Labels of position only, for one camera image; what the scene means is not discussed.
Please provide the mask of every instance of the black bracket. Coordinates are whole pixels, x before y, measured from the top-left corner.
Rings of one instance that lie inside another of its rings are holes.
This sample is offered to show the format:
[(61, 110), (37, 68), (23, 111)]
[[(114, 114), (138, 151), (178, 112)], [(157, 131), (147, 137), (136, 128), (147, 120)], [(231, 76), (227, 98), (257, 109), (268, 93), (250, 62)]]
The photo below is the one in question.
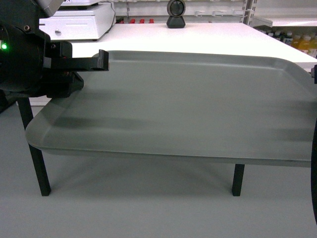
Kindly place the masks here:
[(312, 68), (311, 71), (312, 78), (315, 79), (315, 84), (317, 84), (317, 64)]

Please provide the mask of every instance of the white tabletop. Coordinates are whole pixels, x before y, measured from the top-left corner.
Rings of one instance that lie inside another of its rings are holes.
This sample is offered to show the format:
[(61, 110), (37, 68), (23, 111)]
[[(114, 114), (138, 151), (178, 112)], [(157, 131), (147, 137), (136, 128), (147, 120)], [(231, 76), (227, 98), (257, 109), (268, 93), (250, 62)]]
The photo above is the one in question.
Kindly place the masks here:
[(99, 49), (275, 57), (310, 70), (317, 59), (242, 23), (189, 23), (183, 29), (166, 24), (116, 24), (97, 42), (77, 41), (74, 57), (91, 57)]

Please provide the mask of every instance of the black table leg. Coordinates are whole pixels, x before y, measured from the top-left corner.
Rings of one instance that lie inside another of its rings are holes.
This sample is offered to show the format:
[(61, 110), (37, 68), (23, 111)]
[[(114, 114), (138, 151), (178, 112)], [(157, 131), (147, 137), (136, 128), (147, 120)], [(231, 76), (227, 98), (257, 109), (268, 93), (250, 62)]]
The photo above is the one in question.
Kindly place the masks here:
[(234, 176), (233, 176), (233, 183), (232, 183), (232, 195), (235, 197), (240, 196), (241, 194), (243, 172), (244, 172), (244, 165), (236, 164), (234, 168)]
[[(19, 110), (21, 113), (22, 121), (24, 129), (26, 129), (27, 125), (33, 119), (33, 113), (30, 105), (30, 100), (28, 98), (18, 99)], [(41, 150), (34, 148), (29, 145), (30, 152), (36, 172), (36, 176), (38, 178), (40, 190), (42, 196), (48, 196), (51, 192), (50, 182), (48, 178), (48, 174), (46, 172), (44, 159)]]

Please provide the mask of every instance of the gray tray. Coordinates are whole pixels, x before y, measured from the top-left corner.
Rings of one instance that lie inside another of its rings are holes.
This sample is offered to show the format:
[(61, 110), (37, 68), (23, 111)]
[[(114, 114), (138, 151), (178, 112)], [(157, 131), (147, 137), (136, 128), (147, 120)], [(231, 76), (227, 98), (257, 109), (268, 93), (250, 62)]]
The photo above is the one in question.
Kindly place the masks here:
[(53, 154), (309, 166), (317, 86), (286, 60), (109, 52), (26, 129)]

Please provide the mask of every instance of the shelf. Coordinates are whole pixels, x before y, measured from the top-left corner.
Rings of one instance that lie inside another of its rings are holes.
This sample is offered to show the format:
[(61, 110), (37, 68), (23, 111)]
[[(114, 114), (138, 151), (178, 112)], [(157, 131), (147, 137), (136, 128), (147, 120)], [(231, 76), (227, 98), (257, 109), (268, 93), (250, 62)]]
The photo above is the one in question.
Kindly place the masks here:
[(252, 26), (317, 26), (317, 18), (313, 17), (269, 17), (254, 16)]

